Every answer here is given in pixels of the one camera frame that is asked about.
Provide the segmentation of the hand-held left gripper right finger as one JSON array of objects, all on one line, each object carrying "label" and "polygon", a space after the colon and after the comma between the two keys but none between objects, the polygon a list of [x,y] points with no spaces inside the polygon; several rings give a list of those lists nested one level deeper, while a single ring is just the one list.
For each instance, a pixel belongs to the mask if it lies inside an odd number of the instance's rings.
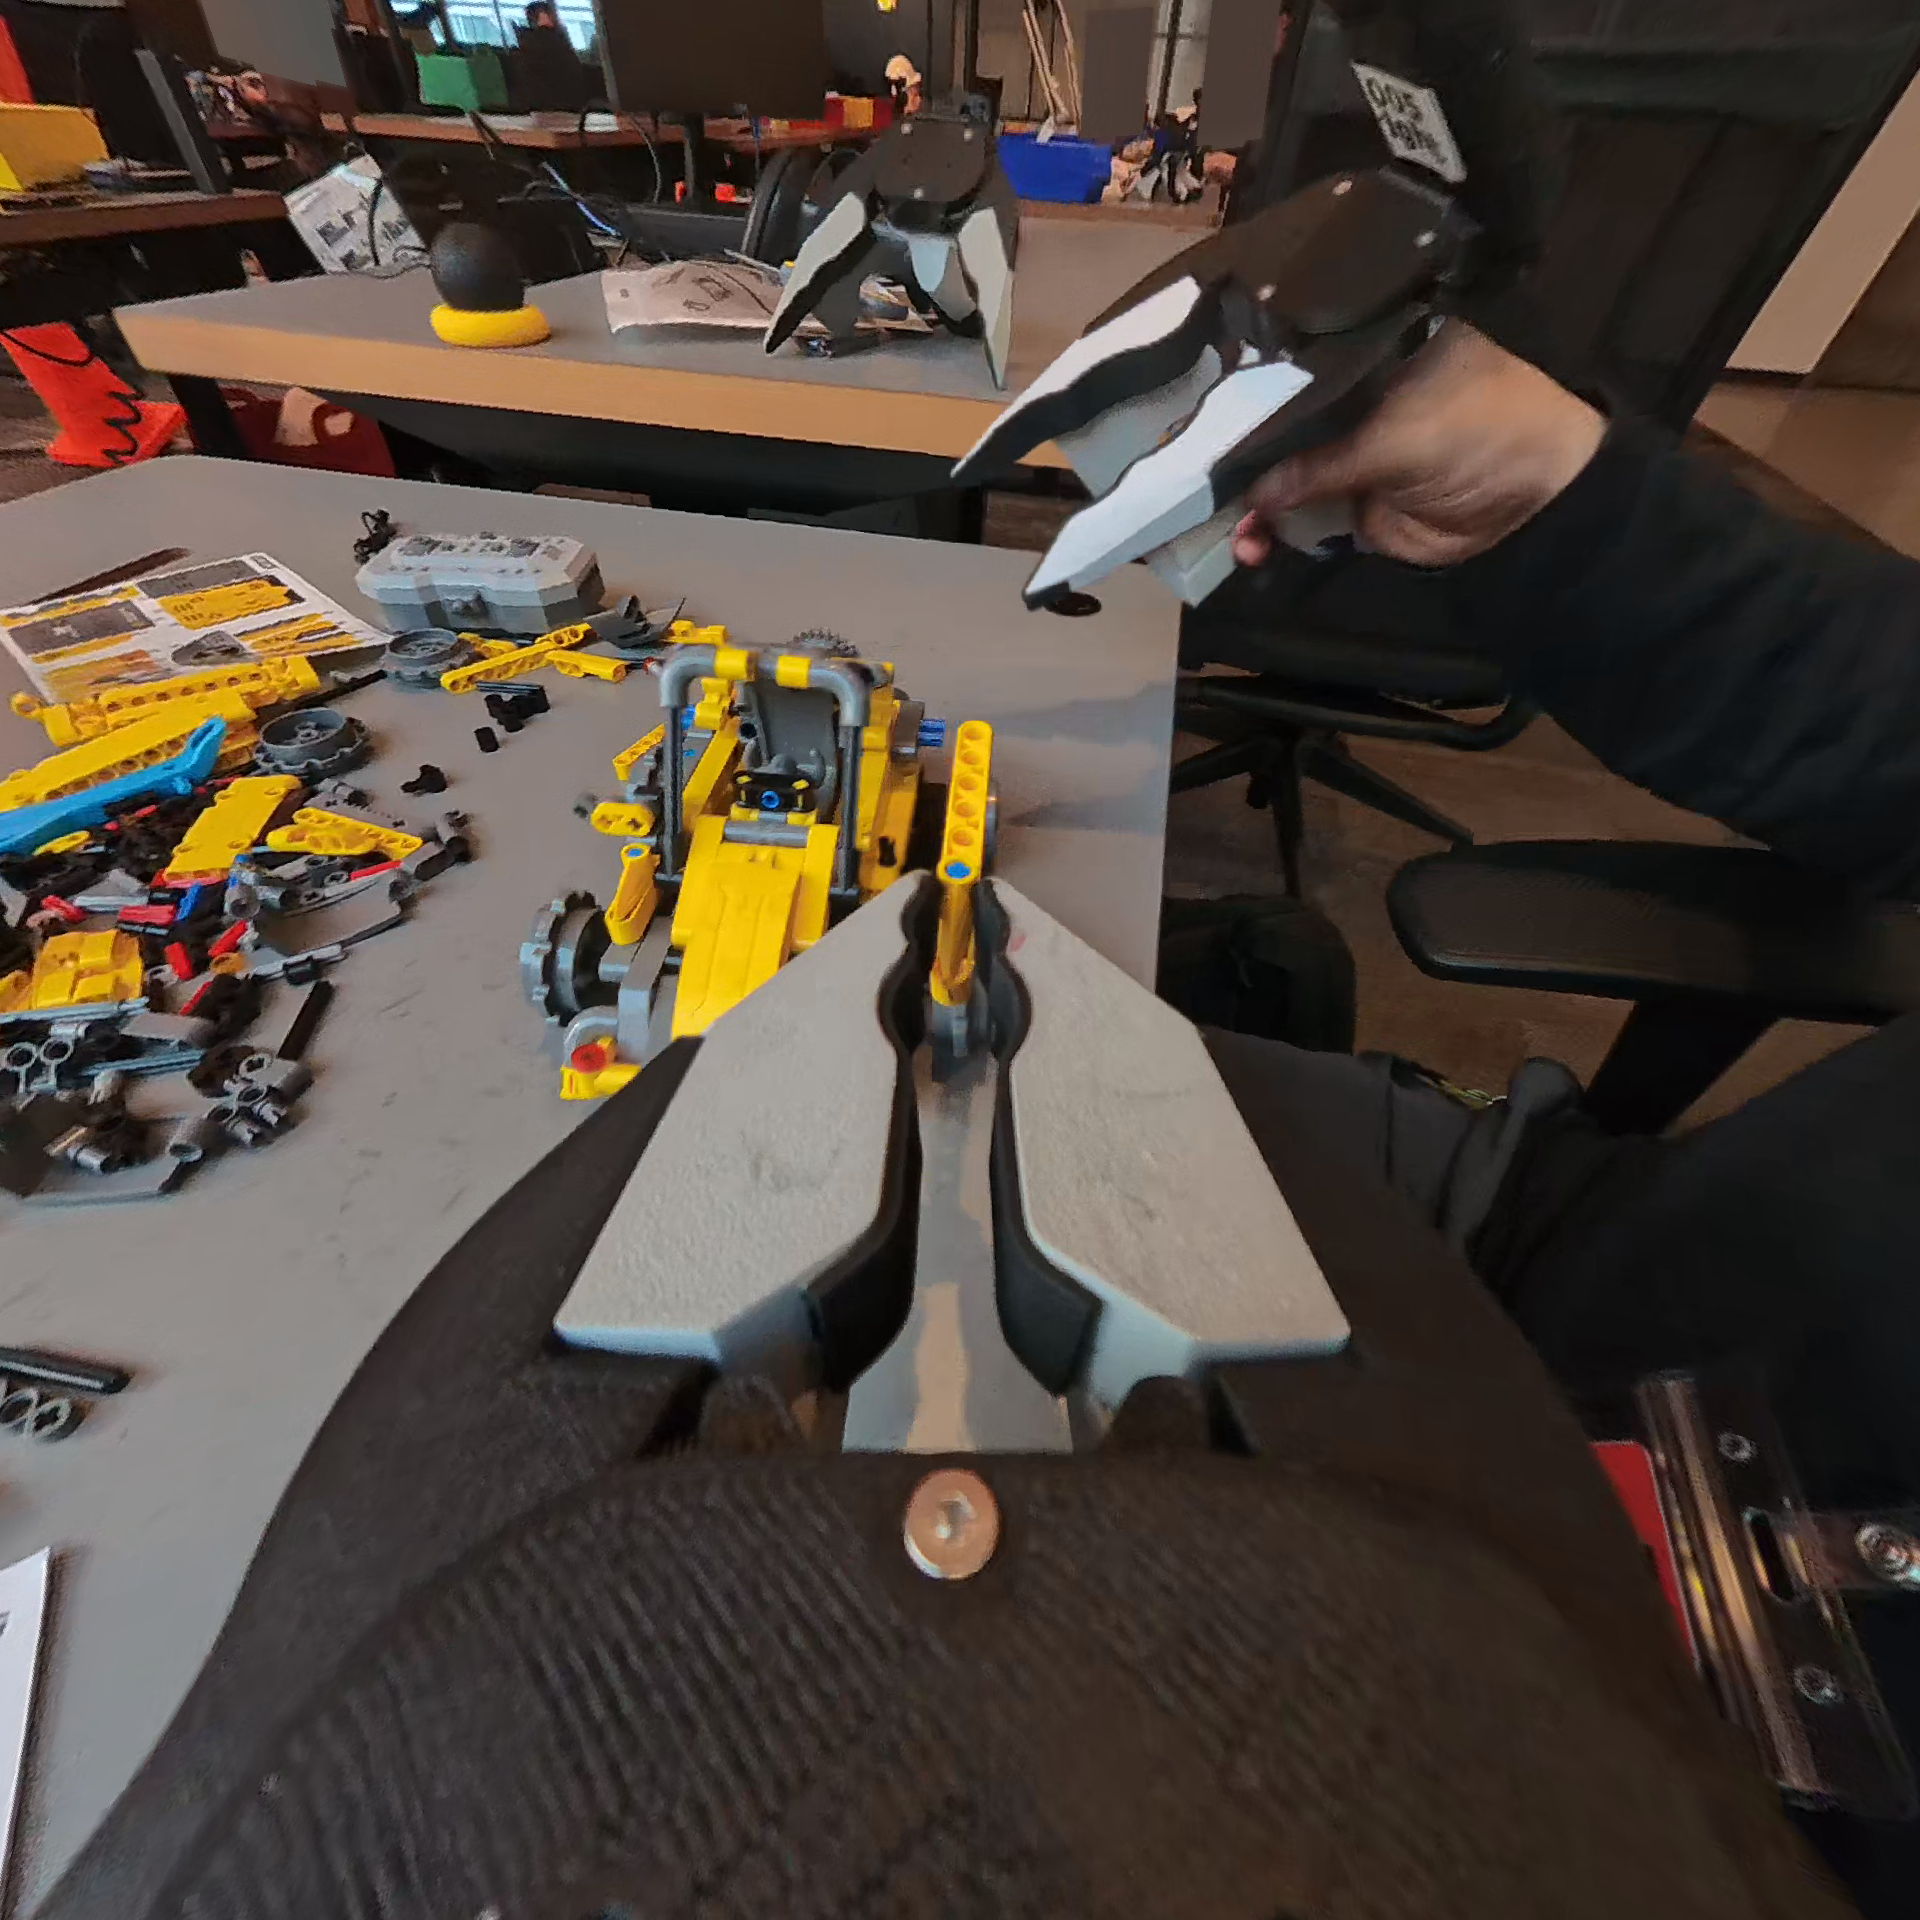
[{"label": "hand-held left gripper right finger", "polygon": [[1007,880],[978,887],[999,1335],[1095,1447],[1147,1380],[1336,1360],[1354,1324],[1194,1021]]}]

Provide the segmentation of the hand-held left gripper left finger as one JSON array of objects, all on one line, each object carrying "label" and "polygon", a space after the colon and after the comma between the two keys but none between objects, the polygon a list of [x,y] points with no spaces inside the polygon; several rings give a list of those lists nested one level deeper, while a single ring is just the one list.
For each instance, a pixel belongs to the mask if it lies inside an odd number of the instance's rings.
[{"label": "hand-held left gripper left finger", "polygon": [[556,1315],[569,1352],[851,1387],[914,1299],[927,875],[659,1066],[679,1083]]}]

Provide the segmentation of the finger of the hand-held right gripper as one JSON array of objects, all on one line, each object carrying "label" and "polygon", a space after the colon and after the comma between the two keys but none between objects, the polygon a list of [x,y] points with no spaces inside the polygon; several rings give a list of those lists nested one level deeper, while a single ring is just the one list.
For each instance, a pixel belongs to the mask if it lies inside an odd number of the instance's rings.
[{"label": "finger of the hand-held right gripper", "polygon": [[1194,277],[1128,305],[1057,354],[952,469],[967,490],[1057,447],[1093,497],[1187,423],[1224,377],[1221,305]]},{"label": "finger of the hand-held right gripper", "polygon": [[1202,604],[1232,571],[1235,501],[1251,488],[1224,477],[1227,459],[1312,384],[1311,371],[1285,359],[1221,377],[1187,423],[1067,522],[1028,577],[1024,604],[1057,607],[1133,563],[1185,607]]}]

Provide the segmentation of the yellow brick toy car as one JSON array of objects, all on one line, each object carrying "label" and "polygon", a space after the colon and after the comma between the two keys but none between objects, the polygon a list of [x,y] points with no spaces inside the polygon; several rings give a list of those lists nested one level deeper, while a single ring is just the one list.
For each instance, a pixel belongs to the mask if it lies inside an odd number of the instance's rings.
[{"label": "yellow brick toy car", "polygon": [[[560,1036],[567,1101],[624,1091],[860,905],[932,875],[963,725],[828,632],[641,660],[661,722],[616,756],[616,796],[586,805],[617,851],[610,900],[551,899],[519,949],[522,987]],[[929,1008],[963,1059],[988,1013],[976,977],[963,1016],[930,994]]]}]

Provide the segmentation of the long yellow brick beam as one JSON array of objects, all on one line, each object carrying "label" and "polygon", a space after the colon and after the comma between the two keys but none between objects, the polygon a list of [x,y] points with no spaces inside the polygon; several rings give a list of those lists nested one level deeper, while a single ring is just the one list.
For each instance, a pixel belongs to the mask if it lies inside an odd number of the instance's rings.
[{"label": "long yellow brick beam", "polygon": [[[995,732],[967,721],[952,739],[952,778],[941,819],[941,839],[932,863],[939,882],[939,922],[929,972],[930,1004],[944,1016],[963,1016],[972,1004],[976,977],[976,890],[996,849],[996,787],[993,779]],[[973,879],[963,885],[941,880],[941,865],[963,857]]]}]

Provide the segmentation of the person's right forearm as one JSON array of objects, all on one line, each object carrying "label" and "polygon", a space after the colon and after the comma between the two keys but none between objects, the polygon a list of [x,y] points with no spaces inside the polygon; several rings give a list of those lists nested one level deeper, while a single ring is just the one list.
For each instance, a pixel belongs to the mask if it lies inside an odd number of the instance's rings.
[{"label": "person's right forearm", "polygon": [[1776,514],[1642,423],[1449,573],[1506,684],[1607,770],[1917,899],[1917,565]]}]

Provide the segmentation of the grey desk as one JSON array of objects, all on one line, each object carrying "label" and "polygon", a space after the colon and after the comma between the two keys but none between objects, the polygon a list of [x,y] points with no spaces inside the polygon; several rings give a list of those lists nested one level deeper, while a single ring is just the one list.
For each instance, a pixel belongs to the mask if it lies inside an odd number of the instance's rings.
[{"label": "grey desk", "polygon": [[[1031,559],[978,544],[610,507],[581,499],[172,459],[4,507],[4,604],[168,549],[266,554],[343,604],[352,541],[384,509],[435,536],[583,539],[613,593],[732,626],[825,632],[898,666],[929,714],[996,732],[999,867],[1141,981],[1155,973],[1177,616],[1131,570],[1090,616],[1039,616]],[[448,1546],[451,1505],[530,1492],[560,1463],[544,1416],[460,1410],[460,1371],[513,1319],[513,1274],[554,1277],[608,1211],[624,1133],[564,1101],[519,981],[536,907],[608,885],[573,813],[652,727],[636,684],[564,682],[493,754],[465,699],[378,684],[347,699],[368,787],[436,764],[472,857],[336,973],[307,1060],[319,1083],[275,1143],[176,1196],[80,1207],[4,1199],[4,1347],[106,1360],[130,1385],[79,1435],[4,1440],[4,1563],[55,1560],[10,1909],[31,1915],[103,1827],[202,1677],[260,1535],[329,1413],[365,1481],[373,1541],[323,1530],[296,1618],[256,1641],[284,1675],[307,1632],[351,1636],[379,1548]]]}]

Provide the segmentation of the person's right hand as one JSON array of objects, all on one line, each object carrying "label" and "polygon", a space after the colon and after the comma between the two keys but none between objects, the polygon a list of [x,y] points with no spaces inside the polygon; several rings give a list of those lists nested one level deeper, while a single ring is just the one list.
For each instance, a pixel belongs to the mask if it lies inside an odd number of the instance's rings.
[{"label": "person's right hand", "polygon": [[1259,567],[1296,517],[1344,507],[1357,547],[1392,563],[1474,561],[1572,488],[1607,425],[1548,372],[1449,322],[1351,433],[1263,474],[1232,559]]}]

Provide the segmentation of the blue storage bin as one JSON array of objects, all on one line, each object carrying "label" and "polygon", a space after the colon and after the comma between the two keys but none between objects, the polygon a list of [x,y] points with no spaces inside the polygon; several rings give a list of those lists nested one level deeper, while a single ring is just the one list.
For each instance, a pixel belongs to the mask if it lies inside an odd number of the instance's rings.
[{"label": "blue storage bin", "polygon": [[1001,130],[999,168],[1021,202],[1051,207],[1100,204],[1113,178],[1113,146],[1076,135]]}]

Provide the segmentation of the black backpack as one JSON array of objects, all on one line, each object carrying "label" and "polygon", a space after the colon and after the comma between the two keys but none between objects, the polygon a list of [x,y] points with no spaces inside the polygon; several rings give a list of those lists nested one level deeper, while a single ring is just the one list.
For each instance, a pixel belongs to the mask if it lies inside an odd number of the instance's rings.
[{"label": "black backpack", "polygon": [[1165,899],[1157,992],[1201,1027],[1332,1053],[1355,1044],[1354,949],[1299,899]]}]

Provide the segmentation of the idle black grey gripper device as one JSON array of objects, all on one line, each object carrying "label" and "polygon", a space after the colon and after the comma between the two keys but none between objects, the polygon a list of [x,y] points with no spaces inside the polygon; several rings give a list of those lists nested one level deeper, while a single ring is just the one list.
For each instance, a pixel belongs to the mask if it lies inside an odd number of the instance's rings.
[{"label": "idle black grey gripper device", "polygon": [[858,325],[869,282],[903,311],[973,341],[995,388],[1012,357],[1019,204],[989,124],[923,112],[887,128],[839,178],[836,200],[791,259],[761,349],[807,325]]}]

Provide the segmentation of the black office chair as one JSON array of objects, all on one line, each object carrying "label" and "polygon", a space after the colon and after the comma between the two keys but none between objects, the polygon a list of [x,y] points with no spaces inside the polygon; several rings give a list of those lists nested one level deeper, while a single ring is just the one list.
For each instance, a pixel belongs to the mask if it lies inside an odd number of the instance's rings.
[{"label": "black office chair", "polygon": [[[1458,316],[1604,411],[1684,427],[1916,79],[1916,4],[1506,4],[1528,151]],[[1243,783],[1306,899],[1306,784],[1473,833],[1354,736],[1497,749],[1532,717],[1449,633],[1437,577],[1280,549],[1185,616],[1176,794]]]}]

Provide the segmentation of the paper sheet with drawings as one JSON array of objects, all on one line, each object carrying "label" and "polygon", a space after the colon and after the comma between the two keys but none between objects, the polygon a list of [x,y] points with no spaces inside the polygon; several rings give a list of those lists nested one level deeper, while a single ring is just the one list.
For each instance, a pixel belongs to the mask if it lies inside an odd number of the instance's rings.
[{"label": "paper sheet with drawings", "polygon": [[608,330],[761,337],[785,298],[785,269],[741,256],[676,259],[602,269]]}]

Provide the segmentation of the yellow angled brick beam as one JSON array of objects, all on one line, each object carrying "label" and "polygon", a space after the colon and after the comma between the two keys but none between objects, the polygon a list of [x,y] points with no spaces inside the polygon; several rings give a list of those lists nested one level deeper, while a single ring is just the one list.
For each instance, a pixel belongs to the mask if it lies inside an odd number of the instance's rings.
[{"label": "yellow angled brick beam", "polygon": [[439,688],[448,696],[463,698],[480,688],[522,682],[551,660],[559,660],[562,655],[583,650],[592,639],[592,624],[576,623],[528,642],[503,644],[442,672]]}]

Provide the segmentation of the black toy wheel hub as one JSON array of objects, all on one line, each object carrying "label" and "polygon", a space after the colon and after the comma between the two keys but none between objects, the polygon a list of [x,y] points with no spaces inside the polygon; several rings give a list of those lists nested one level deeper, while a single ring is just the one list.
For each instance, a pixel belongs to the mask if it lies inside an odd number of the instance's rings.
[{"label": "black toy wheel hub", "polygon": [[264,722],[255,768],[260,775],[323,784],[364,767],[373,754],[368,727],[332,706],[304,706]]}]

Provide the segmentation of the pile of small brick parts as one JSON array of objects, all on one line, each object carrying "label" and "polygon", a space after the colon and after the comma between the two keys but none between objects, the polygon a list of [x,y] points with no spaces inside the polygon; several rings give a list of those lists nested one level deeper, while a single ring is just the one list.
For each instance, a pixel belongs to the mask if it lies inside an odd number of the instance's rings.
[{"label": "pile of small brick parts", "polygon": [[4,855],[4,1223],[159,1202],[293,1133],[336,973],[472,857],[460,807],[258,770]]}]

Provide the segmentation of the grey brick battery box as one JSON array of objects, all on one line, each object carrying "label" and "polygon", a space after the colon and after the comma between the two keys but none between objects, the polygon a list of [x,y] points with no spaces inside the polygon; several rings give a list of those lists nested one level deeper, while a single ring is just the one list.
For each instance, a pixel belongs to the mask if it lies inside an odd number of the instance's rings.
[{"label": "grey brick battery box", "polygon": [[541,636],[608,601],[597,556],[564,536],[399,536],[352,583],[392,633]]}]

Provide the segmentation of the wood rimmed grey table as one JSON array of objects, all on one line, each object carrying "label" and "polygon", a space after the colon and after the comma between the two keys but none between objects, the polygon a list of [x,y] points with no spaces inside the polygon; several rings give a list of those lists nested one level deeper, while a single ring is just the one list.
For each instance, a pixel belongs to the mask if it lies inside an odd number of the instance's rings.
[{"label": "wood rimmed grey table", "polygon": [[981,344],[948,335],[820,357],[746,328],[608,325],[597,275],[536,288],[551,335],[517,349],[443,344],[425,272],[319,275],[124,305],[151,372],[425,400],[517,416],[685,427],[897,451],[953,465],[999,409],[1117,295],[1194,240],[1177,226],[1076,208],[1021,218],[1007,388]]}]

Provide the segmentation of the green storage bin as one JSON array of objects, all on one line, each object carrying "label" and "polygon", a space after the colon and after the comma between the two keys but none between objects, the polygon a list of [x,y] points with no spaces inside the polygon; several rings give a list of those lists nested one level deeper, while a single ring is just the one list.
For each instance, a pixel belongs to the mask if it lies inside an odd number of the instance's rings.
[{"label": "green storage bin", "polygon": [[483,43],[413,53],[416,97],[425,112],[528,112],[522,60]]}]

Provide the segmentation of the badge card holder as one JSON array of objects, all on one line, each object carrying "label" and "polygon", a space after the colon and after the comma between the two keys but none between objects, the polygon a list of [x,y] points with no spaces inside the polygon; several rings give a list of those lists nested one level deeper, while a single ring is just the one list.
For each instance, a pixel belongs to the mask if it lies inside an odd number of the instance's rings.
[{"label": "badge card holder", "polygon": [[1720,1713],[1787,1804],[1916,1819],[1914,1754],[1857,1624],[1916,1612],[1916,1505],[1810,1501],[1749,1371],[1660,1371],[1625,1402],[1592,1451]]}]

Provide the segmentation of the bundle of yellow beams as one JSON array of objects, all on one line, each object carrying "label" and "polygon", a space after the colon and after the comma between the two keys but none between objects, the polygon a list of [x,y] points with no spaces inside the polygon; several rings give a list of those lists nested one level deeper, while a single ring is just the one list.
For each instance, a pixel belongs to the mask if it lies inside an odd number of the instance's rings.
[{"label": "bundle of yellow beams", "polygon": [[228,663],[184,679],[106,688],[71,704],[49,704],[26,691],[10,703],[34,721],[53,753],[2,783],[2,810],[65,800],[111,778],[124,778],[186,749],[205,722],[224,722],[213,768],[233,775],[250,767],[260,714],[323,693],[328,679],[304,656]]}]

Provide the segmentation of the black white printed leaflet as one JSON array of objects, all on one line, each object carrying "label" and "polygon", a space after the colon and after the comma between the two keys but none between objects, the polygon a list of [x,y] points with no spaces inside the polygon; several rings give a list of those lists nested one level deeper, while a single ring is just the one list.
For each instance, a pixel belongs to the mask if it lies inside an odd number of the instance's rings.
[{"label": "black white printed leaflet", "polygon": [[388,280],[427,266],[425,243],[368,153],[336,162],[282,200],[324,275]]}]

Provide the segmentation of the yellow grey sticker sheet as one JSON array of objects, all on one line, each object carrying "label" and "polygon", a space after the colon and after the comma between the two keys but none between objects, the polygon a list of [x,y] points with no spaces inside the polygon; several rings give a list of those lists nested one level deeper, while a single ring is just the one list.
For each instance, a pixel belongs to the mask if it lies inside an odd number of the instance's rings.
[{"label": "yellow grey sticker sheet", "polygon": [[267,554],[154,567],[2,612],[4,655],[49,704],[288,656],[379,656],[388,636]]}]

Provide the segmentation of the open instruction booklet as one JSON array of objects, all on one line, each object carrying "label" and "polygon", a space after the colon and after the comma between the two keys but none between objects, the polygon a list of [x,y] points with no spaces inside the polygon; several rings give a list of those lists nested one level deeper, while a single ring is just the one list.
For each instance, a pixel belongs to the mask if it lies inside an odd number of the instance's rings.
[{"label": "open instruction booklet", "polygon": [[27,1768],[41,1631],[53,1570],[53,1548],[40,1548],[2,1568],[2,1877],[10,1875],[17,1811]]}]

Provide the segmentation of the yellow storage bin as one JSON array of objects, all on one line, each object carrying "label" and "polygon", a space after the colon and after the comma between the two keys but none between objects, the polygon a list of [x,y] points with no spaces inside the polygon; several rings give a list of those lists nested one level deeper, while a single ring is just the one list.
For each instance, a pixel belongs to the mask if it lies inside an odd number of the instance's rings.
[{"label": "yellow storage bin", "polygon": [[95,114],[61,103],[2,103],[2,195],[83,186],[88,169],[107,162],[111,146]]}]

